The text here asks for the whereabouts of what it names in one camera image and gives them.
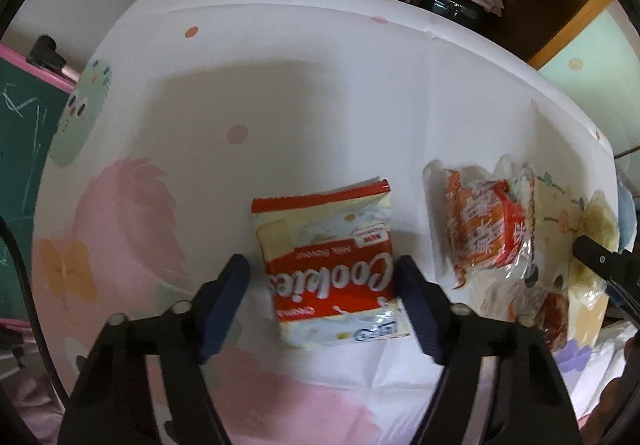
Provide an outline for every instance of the black cable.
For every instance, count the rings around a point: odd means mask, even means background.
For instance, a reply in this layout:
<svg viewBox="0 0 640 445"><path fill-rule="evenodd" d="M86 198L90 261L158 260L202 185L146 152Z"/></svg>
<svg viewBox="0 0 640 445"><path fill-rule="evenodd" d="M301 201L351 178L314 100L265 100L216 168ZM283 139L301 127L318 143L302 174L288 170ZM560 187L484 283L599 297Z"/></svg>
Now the black cable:
<svg viewBox="0 0 640 445"><path fill-rule="evenodd" d="M66 393L65 386L62 385L62 380L60 380L56 366L53 364L49 348L47 347L47 341L42 333L42 327L40 325L40 319L38 318L36 304L33 301L29 275L27 274L27 269L24 265L24 260L22 259L22 253L20 252L20 248L18 247L14 234L12 234L6 222L2 219L2 216L0 216L0 237L4 241L12 260L14 261L15 271L17 271L18 282L20 283L20 290L22 292L22 298L24 299L24 305L27 308L27 314L31 322L31 330L33 331L38 351L42 357L42 362L44 362L44 366L49 373L51 384L56 390L58 398L60 398L60 402L62 402L62 405L66 407L69 401L69 395Z"/></svg>

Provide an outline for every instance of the table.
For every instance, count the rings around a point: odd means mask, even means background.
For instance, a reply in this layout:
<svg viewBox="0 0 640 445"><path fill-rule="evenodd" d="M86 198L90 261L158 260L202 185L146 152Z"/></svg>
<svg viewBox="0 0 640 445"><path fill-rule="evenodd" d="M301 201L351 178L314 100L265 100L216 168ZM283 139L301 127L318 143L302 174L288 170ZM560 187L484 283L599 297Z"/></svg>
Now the table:
<svg viewBox="0 0 640 445"><path fill-rule="evenodd" d="M504 155L536 168L541 269L566 271L562 211L574 223L597 188L617 211L611 147L507 51L394 0L139 0L71 94L42 178L33 290L56 367L70 388L111 313L156 314L239 252L254 282L204 367L234 443L408 443L440 368L410 337L282 349L250 203L386 178L395 251L448 288L433 169ZM153 361L150 376L162 423Z"/></svg>

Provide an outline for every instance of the light green wall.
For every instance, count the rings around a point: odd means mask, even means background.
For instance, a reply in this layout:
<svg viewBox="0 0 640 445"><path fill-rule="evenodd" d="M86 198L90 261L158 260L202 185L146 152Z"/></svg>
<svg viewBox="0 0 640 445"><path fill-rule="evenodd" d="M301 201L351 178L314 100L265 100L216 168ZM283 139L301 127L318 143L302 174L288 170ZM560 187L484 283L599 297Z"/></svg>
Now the light green wall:
<svg viewBox="0 0 640 445"><path fill-rule="evenodd" d="M540 73L589 115L614 153L640 144L640 60L609 11L596 17ZM640 153L618 163L640 189Z"/></svg>

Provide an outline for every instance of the pink dot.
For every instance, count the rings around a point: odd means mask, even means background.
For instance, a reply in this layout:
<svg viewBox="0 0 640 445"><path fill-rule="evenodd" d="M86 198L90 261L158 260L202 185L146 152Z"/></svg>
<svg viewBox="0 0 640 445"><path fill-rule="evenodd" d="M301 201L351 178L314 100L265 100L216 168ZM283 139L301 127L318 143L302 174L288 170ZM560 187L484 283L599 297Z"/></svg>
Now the pink dot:
<svg viewBox="0 0 640 445"><path fill-rule="evenodd" d="M226 139L228 139L231 145L240 145L241 143L244 143L248 136L249 129L239 123L236 123L236 125L226 133Z"/></svg>

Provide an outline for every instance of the orange butterfly pattern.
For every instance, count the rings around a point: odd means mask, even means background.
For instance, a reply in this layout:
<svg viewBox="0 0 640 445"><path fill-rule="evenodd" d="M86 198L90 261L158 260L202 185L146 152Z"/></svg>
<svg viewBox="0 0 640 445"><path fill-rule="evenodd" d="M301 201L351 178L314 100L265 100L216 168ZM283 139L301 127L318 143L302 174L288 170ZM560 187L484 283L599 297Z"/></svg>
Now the orange butterfly pattern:
<svg viewBox="0 0 640 445"><path fill-rule="evenodd" d="M53 295L64 301L69 295L75 295L85 302L95 301L96 289L89 265L89 252L81 241L74 241L60 255L49 239L41 239L36 243L36 251L42 260Z"/></svg>

